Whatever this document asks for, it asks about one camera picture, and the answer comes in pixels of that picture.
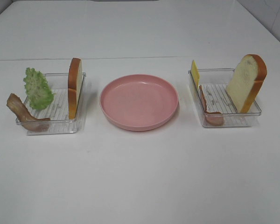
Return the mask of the yellow cheese slice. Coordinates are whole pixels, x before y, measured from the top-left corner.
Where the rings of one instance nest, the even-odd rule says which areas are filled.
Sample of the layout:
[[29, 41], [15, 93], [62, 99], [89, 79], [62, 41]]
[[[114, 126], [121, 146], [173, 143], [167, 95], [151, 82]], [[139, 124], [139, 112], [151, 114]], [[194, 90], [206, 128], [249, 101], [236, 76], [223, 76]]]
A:
[[199, 90], [200, 74], [199, 74], [198, 68], [196, 66], [196, 62], [194, 60], [192, 60], [190, 72], [191, 72], [194, 84], [196, 86], [196, 89]]

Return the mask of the pink bacon strip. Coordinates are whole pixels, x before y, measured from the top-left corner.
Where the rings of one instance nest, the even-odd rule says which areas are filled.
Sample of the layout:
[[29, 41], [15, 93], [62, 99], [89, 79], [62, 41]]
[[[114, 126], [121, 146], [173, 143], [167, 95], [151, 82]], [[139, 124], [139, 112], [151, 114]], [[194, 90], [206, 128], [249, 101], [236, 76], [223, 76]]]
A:
[[205, 96], [204, 96], [201, 85], [199, 85], [199, 90], [200, 90], [200, 96], [201, 96], [203, 111], [204, 111], [204, 117], [205, 117], [206, 121], [212, 126], [222, 126], [224, 124], [224, 118], [223, 118], [222, 113], [220, 113], [220, 112], [208, 112], [207, 111], [206, 99], [205, 99]]

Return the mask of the bread slice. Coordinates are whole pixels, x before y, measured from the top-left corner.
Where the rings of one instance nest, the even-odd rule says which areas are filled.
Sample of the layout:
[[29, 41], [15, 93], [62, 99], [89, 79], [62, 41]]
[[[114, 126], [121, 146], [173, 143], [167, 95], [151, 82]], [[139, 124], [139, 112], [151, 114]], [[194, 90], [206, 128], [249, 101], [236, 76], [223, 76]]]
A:
[[72, 58], [68, 74], [69, 119], [74, 119], [76, 117], [82, 80], [82, 60], [79, 58]]
[[266, 76], [266, 64], [259, 55], [248, 54], [242, 58], [226, 87], [238, 113], [249, 111]]

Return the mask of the green lettuce leaf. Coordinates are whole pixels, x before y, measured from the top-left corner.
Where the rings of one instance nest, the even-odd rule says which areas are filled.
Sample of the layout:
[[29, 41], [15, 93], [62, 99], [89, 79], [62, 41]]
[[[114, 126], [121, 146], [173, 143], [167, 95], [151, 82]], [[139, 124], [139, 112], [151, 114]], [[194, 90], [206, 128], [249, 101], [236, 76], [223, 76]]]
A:
[[32, 109], [46, 109], [54, 100], [54, 94], [48, 85], [46, 77], [34, 68], [26, 68], [25, 92]]

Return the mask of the dark brown bacon strip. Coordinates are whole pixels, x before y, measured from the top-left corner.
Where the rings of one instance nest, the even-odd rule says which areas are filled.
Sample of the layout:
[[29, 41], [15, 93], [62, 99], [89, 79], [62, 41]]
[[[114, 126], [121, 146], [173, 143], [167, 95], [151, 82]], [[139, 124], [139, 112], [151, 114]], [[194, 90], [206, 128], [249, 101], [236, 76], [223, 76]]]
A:
[[50, 118], [37, 119], [33, 117], [16, 94], [11, 93], [9, 95], [7, 107], [16, 115], [18, 120], [23, 123], [22, 126], [26, 130], [32, 132], [45, 132], [48, 130], [48, 121], [50, 121]]

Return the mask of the pink round plate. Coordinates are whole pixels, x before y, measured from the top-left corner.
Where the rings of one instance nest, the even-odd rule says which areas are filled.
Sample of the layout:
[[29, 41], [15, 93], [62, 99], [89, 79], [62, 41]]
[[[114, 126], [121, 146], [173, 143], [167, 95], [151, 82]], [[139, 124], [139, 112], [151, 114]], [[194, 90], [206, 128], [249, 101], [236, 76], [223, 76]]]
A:
[[148, 131], [164, 125], [178, 105], [172, 84], [146, 74], [115, 79], [100, 95], [100, 107], [109, 122], [129, 131]]

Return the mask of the right clear plastic tray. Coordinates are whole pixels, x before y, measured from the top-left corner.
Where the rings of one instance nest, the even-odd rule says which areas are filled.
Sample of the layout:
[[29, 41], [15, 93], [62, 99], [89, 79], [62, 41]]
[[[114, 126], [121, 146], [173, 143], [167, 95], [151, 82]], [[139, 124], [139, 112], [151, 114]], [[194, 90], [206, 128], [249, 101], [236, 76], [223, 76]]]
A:
[[261, 109], [257, 102], [252, 103], [247, 113], [238, 113], [235, 105], [225, 90], [233, 76], [233, 68], [199, 69], [198, 71], [200, 74], [199, 85], [202, 86], [207, 103], [207, 111], [220, 112], [224, 118], [224, 124], [222, 126], [212, 126], [206, 121], [200, 90], [196, 89], [191, 72], [188, 71], [190, 91], [203, 127], [249, 127], [257, 122], [258, 116], [261, 115]]

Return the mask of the clear plastic tray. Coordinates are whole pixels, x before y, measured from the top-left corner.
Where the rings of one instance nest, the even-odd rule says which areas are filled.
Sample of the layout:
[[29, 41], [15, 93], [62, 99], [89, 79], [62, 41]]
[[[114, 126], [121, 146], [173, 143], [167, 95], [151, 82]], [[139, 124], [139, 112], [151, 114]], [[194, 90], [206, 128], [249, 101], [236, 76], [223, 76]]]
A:
[[233, 76], [233, 68], [199, 69], [198, 71], [200, 74], [199, 85], [202, 86], [207, 103], [207, 111], [220, 112], [224, 118], [224, 124], [222, 126], [212, 126], [206, 121], [200, 90], [196, 89], [191, 72], [188, 71], [190, 91], [203, 127], [249, 127], [257, 122], [258, 116], [261, 115], [261, 109], [257, 102], [252, 103], [247, 113], [238, 113], [235, 105], [225, 90]]
[[21, 122], [16, 119], [16, 124], [22, 126], [27, 135], [75, 133], [81, 130], [84, 127], [86, 117], [86, 73], [82, 73], [82, 86], [74, 119], [69, 119], [68, 74], [45, 73], [44, 76], [54, 94], [53, 102], [46, 109], [40, 111], [32, 109], [27, 99], [23, 103], [33, 117], [37, 119], [50, 118], [50, 121]]

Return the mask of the left clear plastic tray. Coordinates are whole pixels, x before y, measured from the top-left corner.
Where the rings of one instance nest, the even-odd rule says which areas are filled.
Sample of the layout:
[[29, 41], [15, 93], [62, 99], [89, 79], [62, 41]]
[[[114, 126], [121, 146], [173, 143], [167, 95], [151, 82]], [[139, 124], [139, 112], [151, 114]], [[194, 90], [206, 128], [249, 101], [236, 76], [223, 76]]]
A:
[[23, 103], [33, 117], [37, 119], [50, 118], [50, 121], [21, 122], [16, 119], [16, 124], [22, 126], [27, 135], [75, 133], [81, 130], [84, 127], [86, 117], [86, 73], [82, 73], [82, 86], [74, 119], [69, 119], [68, 74], [45, 73], [44, 76], [54, 94], [53, 102], [46, 109], [40, 111], [32, 109], [27, 99]]

